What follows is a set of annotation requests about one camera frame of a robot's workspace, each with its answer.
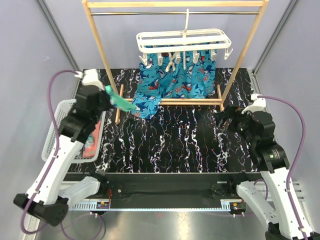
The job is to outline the pink sock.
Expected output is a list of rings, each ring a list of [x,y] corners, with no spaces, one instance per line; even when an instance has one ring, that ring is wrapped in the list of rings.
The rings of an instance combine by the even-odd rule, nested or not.
[[[99,143],[100,128],[101,128],[101,121],[99,121],[95,125],[94,131],[89,135],[88,139],[84,144],[83,152],[82,152],[82,156],[84,158],[92,158],[96,155],[98,143]]]

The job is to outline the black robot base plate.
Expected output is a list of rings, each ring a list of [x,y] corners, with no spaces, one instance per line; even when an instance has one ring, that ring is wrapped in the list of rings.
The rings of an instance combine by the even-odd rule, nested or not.
[[[262,177],[272,199],[285,200],[286,173],[107,173],[68,174],[75,181],[71,204],[110,199],[112,209],[213,209],[223,199],[243,199],[240,187]]]

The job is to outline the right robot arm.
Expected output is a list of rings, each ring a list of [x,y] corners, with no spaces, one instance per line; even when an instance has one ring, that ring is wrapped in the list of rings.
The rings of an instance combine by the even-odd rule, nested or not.
[[[215,114],[217,126],[231,120],[228,130],[240,135],[249,146],[252,162],[259,170],[272,197],[273,205],[258,193],[253,181],[245,175],[227,185],[228,195],[242,198],[265,228],[267,240],[318,240],[293,193],[293,182],[285,150],[274,140],[275,123],[265,111],[245,112],[228,106]]]

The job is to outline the mint green sock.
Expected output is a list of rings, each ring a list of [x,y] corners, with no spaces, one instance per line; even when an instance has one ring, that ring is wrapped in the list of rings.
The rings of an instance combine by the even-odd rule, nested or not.
[[[114,107],[116,107],[116,108],[118,108],[118,109],[120,109],[120,110],[122,110],[124,112],[131,112],[131,111],[135,111],[136,110],[136,106],[135,105],[133,105],[132,103],[130,103],[129,101],[127,101],[123,97],[121,97],[118,94],[116,94],[113,91],[113,88],[110,85],[107,85],[105,87],[105,91],[109,95],[110,103]]]

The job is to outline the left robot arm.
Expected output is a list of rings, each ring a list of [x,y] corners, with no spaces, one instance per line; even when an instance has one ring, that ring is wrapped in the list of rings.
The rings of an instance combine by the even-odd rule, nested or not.
[[[103,198],[108,193],[107,179],[91,173],[78,183],[60,190],[73,160],[79,154],[104,111],[111,109],[110,96],[95,85],[81,86],[76,102],[60,122],[56,146],[40,174],[27,190],[15,196],[13,203],[31,216],[58,226],[70,207],[89,196]]]

